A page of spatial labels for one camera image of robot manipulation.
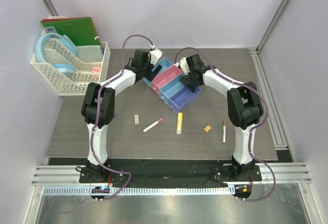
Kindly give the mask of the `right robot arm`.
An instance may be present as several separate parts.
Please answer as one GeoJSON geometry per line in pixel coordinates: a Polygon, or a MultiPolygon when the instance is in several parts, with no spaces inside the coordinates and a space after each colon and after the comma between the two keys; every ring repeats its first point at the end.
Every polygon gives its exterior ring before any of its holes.
{"type": "Polygon", "coordinates": [[[256,125],[263,116],[263,107],[253,82],[236,81],[218,69],[205,65],[199,54],[179,61],[183,76],[179,81],[195,92],[202,85],[211,87],[227,98],[228,117],[235,127],[235,150],[231,173],[236,180],[244,180],[255,170],[253,155],[256,125]]]}

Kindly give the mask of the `purple bin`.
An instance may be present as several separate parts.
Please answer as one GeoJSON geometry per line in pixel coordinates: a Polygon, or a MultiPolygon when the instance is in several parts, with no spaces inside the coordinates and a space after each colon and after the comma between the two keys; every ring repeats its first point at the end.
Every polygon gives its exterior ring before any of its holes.
{"type": "Polygon", "coordinates": [[[192,92],[187,87],[184,87],[168,98],[168,106],[175,114],[182,112],[198,98],[201,91],[202,90],[200,88],[196,88],[195,91],[192,92]]]}

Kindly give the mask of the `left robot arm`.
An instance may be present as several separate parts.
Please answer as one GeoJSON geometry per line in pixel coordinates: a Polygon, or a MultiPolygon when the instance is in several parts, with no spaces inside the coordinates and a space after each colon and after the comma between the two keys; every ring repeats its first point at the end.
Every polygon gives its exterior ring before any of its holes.
{"type": "Polygon", "coordinates": [[[137,49],[127,65],[112,78],[88,84],[81,114],[89,132],[89,155],[80,171],[80,182],[104,182],[112,173],[107,154],[107,131],[114,116],[115,98],[126,88],[145,78],[149,82],[166,68],[160,62],[162,51],[137,49]]]}

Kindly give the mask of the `brown white marker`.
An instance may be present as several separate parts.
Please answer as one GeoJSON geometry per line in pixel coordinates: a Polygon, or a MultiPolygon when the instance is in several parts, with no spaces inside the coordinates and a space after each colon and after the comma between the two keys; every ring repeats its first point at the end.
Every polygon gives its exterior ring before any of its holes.
{"type": "Polygon", "coordinates": [[[222,122],[222,144],[226,143],[226,121],[222,122]]]}

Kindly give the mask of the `pink bin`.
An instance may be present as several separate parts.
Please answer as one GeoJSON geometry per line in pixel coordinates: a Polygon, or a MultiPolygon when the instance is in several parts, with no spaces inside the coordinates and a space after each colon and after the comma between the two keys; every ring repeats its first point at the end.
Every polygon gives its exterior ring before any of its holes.
{"type": "Polygon", "coordinates": [[[159,92],[159,89],[182,74],[182,71],[175,65],[166,68],[152,80],[152,89],[159,92]]]}

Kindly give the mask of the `yellow highlighter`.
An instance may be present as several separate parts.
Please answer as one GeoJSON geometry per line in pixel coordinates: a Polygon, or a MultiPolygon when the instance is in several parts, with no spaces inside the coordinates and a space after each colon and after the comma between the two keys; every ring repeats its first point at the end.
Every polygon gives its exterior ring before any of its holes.
{"type": "Polygon", "coordinates": [[[183,120],[183,113],[179,112],[177,114],[177,127],[176,127],[176,134],[180,135],[182,132],[182,120],[183,120]]]}

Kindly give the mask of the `pink white marker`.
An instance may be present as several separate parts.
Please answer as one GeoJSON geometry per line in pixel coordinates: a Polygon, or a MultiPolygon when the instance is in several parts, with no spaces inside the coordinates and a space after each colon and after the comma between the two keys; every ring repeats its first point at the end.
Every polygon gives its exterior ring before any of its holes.
{"type": "Polygon", "coordinates": [[[160,118],[159,120],[155,121],[154,123],[152,123],[148,127],[144,128],[142,132],[146,133],[147,131],[149,131],[150,129],[152,129],[154,126],[156,126],[157,124],[159,124],[162,121],[163,121],[163,118],[160,118]]]}

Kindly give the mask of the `beige wooden eraser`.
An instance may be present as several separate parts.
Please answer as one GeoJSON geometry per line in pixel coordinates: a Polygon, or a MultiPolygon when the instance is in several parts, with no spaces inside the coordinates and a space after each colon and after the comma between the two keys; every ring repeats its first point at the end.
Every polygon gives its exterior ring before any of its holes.
{"type": "Polygon", "coordinates": [[[139,115],[138,115],[138,114],[135,114],[135,115],[134,115],[134,123],[135,123],[136,125],[139,124],[139,115]]]}

